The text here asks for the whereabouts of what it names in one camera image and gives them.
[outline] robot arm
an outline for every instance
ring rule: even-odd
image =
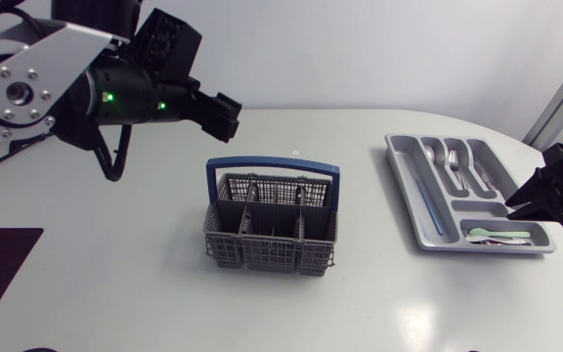
[[[507,218],[555,221],[563,226],[563,145],[551,146],[542,156],[546,166],[536,168],[534,175],[505,203],[524,204]]]
[[[136,35],[142,0],[53,0],[54,20],[35,20],[1,1],[22,24],[0,34],[0,141],[53,133],[93,151],[117,181],[133,124],[190,119],[228,142],[241,105],[208,97],[189,77],[201,35],[153,10]],[[112,164],[100,125],[122,125]]]

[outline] gray plastic basket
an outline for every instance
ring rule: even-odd
[[[318,172],[306,177],[224,174],[216,169],[271,166]],[[223,157],[207,163],[206,253],[220,267],[322,276],[333,265],[340,173],[337,166],[264,156]]]

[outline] cutlery tray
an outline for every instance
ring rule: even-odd
[[[387,134],[388,160],[411,215],[418,244],[428,250],[503,253],[550,253],[555,243],[544,226],[512,221],[504,205],[519,186],[492,148],[482,139]],[[425,152],[434,151],[434,162]],[[464,189],[449,164],[456,150]],[[528,231],[531,245],[471,243],[473,228]]]

